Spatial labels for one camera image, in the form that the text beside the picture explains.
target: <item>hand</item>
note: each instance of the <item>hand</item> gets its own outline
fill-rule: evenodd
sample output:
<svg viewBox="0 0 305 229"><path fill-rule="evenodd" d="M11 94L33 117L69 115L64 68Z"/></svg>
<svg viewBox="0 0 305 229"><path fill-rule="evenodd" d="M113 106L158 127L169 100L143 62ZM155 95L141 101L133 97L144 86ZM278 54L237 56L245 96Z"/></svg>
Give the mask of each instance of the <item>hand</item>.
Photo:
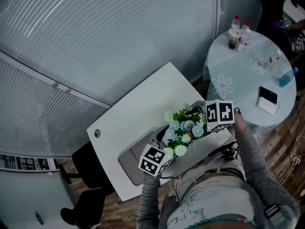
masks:
<svg viewBox="0 0 305 229"><path fill-rule="evenodd" d="M240 133L241 131L243 131L247 127L247 124L244 121L244 118L240 113L235 112L234 116L235 116L235 123L233 124L233 127L235 130L235 133L237 134L237 133Z"/></svg>

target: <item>smartphone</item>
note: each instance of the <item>smartphone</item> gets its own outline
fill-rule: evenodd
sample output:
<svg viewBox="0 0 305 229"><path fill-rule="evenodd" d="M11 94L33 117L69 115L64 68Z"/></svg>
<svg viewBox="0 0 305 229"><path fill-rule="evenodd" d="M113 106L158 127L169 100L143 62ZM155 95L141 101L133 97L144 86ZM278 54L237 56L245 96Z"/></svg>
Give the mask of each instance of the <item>smartphone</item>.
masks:
<svg viewBox="0 0 305 229"><path fill-rule="evenodd" d="M259 96L263 97L264 99L276 104L277 103L277 94L269 91L266 88L263 88L262 86L259 87Z"/></svg>

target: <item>black chair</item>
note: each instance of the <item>black chair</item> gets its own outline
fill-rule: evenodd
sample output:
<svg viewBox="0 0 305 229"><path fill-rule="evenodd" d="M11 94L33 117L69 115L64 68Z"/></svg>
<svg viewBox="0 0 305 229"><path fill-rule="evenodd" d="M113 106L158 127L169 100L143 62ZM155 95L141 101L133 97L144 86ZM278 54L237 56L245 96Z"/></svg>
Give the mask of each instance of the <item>black chair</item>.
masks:
<svg viewBox="0 0 305 229"><path fill-rule="evenodd" d="M62 164L58 166L61 175L68 184L71 184L70 178L81 178L89 188L103 187L107 194L115 191L96 156L91 142L88 142L72 154L72 160L78 174L66 173Z"/></svg>
<svg viewBox="0 0 305 229"><path fill-rule="evenodd" d="M81 229L96 228L100 225L106 195L103 188L83 192L74 209L61 209L61 218Z"/></svg>

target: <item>gray sleeve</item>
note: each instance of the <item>gray sleeve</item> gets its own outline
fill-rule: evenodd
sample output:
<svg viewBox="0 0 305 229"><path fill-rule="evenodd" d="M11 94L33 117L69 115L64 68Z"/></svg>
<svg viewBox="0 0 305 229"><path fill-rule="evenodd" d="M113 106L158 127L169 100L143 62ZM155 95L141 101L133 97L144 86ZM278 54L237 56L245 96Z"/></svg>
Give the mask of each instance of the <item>gray sleeve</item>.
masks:
<svg viewBox="0 0 305 229"><path fill-rule="evenodd" d="M277 183L269 171L250 128L247 126L236 135L246 182L255 189L265 206L278 204L290 207L297 218L300 208L297 201Z"/></svg>
<svg viewBox="0 0 305 229"><path fill-rule="evenodd" d="M158 209L158 187L160 180L145 173L143 179L143 189L138 207L137 228L138 229L158 229L159 209Z"/></svg>

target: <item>blue bottle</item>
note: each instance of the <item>blue bottle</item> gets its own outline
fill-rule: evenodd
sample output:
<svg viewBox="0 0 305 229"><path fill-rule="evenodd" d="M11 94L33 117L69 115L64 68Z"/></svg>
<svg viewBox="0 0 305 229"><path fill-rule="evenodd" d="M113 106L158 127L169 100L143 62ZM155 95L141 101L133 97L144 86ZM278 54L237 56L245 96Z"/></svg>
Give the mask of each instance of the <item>blue bottle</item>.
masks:
<svg viewBox="0 0 305 229"><path fill-rule="evenodd" d="M297 67L294 68L293 71L289 71L286 74L284 74L279 80L278 84L280 87L286 86L290 81L293 79L295 73L297 73L299 69Z"/></svg>

